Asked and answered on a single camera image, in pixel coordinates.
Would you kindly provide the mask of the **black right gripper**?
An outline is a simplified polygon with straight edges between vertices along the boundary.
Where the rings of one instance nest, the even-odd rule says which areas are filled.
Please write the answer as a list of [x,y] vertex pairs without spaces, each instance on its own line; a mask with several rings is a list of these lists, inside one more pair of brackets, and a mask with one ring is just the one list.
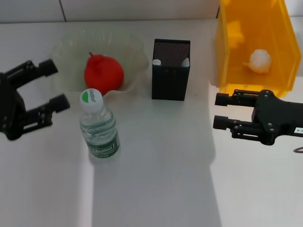
[[215,105],[254,107],[253,122],[214,116],[213,128],[230,129],[234,139],[260,140],[271,146],[279,136],[303,136],[303,104],[281,100],[270,90],[217,93]]

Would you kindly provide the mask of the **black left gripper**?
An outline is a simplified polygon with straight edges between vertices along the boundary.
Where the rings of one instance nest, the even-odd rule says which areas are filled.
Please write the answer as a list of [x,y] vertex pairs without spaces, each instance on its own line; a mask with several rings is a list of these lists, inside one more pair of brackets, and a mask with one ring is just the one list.
[[[23,133],[52,126],[53,113],[70,108],[67,97],[62,94],[49,100],[48,103],[26,112],[23,98],[17,88],[40,77],[48,77],[58,72],[54,62],[49,59],[38,66],[26,61],[17,67],[0,74],[0,131],[8,140],[19,139]],[[19,115],[23,115],[21,127]]]

